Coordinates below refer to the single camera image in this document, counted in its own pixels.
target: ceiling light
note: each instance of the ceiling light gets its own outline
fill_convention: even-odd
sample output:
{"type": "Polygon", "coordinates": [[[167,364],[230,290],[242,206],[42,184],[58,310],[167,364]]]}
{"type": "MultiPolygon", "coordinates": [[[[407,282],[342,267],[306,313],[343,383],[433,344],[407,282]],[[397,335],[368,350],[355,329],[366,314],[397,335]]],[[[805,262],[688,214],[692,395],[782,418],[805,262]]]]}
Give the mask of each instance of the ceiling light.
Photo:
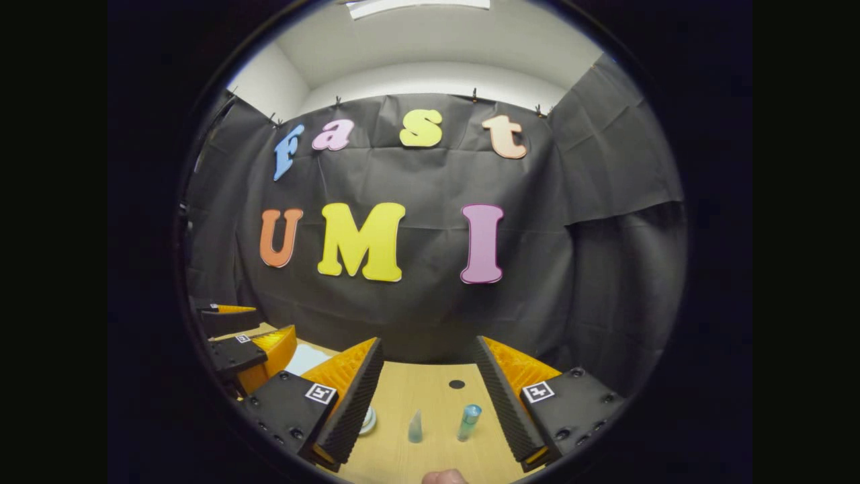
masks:
{"type": "Polygon", "coordinates": [[[386,10],[416,7],[419,5],[452,5],[489,10],[489,0],[366,0],[364,2],[348,3],[347,7],[349,8],[349,15],[353,16],[353,20],[359,20],[361,17],[371,16],[379,12],[385,12],[386,10]]]}

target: black frame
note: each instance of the black frame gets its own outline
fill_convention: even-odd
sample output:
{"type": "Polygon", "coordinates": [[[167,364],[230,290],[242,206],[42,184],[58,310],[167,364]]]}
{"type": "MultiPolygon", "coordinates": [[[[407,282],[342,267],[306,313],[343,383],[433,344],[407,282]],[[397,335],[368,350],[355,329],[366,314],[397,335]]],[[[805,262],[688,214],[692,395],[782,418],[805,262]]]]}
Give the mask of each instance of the black frame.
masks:
{"type": "MultiPolygon", "coordinates": [[[[752,16],[731,3],[576,4],[559,3],[559,13],[589,29],[639,83],[672,144],[691,215],[691,266],[673,342],[648,386],[615,428],[539,478],[751,479],[752,16]]],[[[208,360],[191,351],[202,342],[177,297],[176,202],[218,87],[274,27],[313,6],[109,4],[110,481],[334,479],[286,462],[249,429],[208,360]],[[136,358],[118,363],[129,354],[136,358]]]]}

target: white ceiling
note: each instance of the white ceiling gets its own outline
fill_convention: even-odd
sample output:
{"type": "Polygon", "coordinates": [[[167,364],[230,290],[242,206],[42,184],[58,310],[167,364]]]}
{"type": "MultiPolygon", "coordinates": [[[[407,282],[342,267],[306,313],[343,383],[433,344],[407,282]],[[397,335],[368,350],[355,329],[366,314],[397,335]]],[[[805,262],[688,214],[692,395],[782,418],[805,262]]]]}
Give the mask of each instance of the white ceiling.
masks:
{"type": "Polygon", "coordinates": [[[320,8],[277,42],[313,90],[368,69],[453,61],[492,65],[570,88],[601,54],[584,34],[524,0],[490,10],[427,5],[354,21],[346,5],[320,8]]]}

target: pink letter i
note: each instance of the pink letter i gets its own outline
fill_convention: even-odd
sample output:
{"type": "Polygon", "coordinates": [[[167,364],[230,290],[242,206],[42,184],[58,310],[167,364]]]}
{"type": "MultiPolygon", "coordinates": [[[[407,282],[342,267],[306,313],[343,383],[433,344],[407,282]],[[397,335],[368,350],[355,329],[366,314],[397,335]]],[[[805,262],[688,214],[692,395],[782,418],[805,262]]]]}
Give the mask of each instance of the pink letter i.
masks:
{"type": "Polygon", "coordinates": [[[460,273],[467,284],[489,284],[501,279],[495,263],[496,226],[505,215],[495,205],[466,205],[463,216],[469,221],[469,263],[460,273]]]}

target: blue test tube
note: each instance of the blue test tube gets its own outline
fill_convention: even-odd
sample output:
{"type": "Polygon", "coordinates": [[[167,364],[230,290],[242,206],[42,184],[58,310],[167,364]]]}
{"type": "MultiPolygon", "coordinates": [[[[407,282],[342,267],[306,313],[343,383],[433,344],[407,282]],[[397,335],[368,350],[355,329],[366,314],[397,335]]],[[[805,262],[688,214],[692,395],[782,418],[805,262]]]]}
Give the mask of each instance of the blue test tube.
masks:
{"type": "Polygon", "coordinates": [[[460,430],[457,431],[457,440],[460,442],[469,440],[480,416],[481,408],[477,405],[467,405],[463,409],[463,420],[460,422],[460,430]]]}

